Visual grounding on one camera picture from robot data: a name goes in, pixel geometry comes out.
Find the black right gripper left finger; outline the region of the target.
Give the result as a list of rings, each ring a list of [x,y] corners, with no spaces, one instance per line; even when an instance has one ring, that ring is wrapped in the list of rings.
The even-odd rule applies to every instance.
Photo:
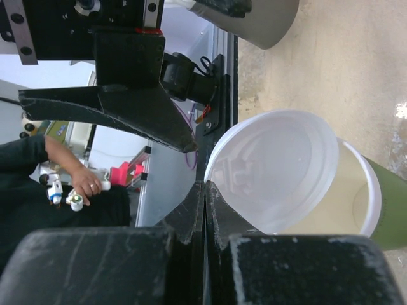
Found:
[[[2,304],[202,304],[205,185],[152,227],[29,234],[1,277]]]

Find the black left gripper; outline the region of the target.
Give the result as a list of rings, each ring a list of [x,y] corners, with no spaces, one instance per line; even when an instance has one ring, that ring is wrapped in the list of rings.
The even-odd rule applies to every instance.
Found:
[[[1,1],[1,37],[15,44],[22,64],[94,60],[96,65],[100,86],[20,90],[27,118],[102,125],[181,153],[196,151],[191,127],[160,85],[163,5]]]

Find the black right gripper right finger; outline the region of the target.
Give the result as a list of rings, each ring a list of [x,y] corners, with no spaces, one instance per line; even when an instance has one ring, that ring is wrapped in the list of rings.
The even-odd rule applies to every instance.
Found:
[[[205,185],[213,304],[403,304],[379,248],[356,235],[266,235]]]

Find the white plastic cup lid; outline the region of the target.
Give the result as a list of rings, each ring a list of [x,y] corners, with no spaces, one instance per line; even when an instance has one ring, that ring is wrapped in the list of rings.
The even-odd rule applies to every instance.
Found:
[[[230,128],[215,145],[204,179],[259,231],[282,233],[320,203],[338,160],[336,135],[322,118],[283,109]]]

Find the green paper cup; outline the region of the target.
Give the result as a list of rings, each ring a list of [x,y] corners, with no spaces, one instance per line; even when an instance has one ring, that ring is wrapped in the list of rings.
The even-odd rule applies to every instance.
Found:
[[[339,139],[335,178],[321,202],[284,234],[361,234],[382,250],[406,246],[406,180]]]

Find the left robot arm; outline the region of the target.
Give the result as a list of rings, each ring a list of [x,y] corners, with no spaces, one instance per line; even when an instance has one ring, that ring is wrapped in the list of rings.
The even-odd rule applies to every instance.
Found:
[[[67,120],[136,134],[182,153],[197,143],[174,101],[208,104],[209,74],[180,53],[165,52],[162,1],[2,1],[1,35],[21,63],[92,60],[95,86],[20,90],[32,120]]]

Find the person's hand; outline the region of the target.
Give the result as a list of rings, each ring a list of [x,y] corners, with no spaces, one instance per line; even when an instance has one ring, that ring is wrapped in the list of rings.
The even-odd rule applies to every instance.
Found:
[[[71,173],[72,185],[76,193],[83,197],[85,205],[90,205],[89,198],[102,191],[102,184],[99,178],[88,168],[80,165]]]

